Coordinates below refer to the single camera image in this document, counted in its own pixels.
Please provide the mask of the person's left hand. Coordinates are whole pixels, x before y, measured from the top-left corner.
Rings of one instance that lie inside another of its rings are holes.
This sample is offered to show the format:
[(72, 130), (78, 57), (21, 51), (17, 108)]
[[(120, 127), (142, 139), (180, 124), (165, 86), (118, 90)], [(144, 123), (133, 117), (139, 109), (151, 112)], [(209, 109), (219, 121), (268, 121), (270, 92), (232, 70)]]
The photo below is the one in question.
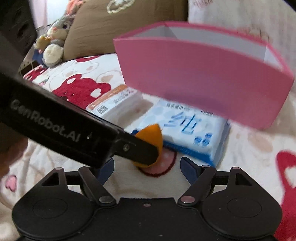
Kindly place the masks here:
[(17, 143), (1, 152), (1, 178), (9, 172), (10, 165), (22, 157), (27, 146), (28, 138), (22, 137)]

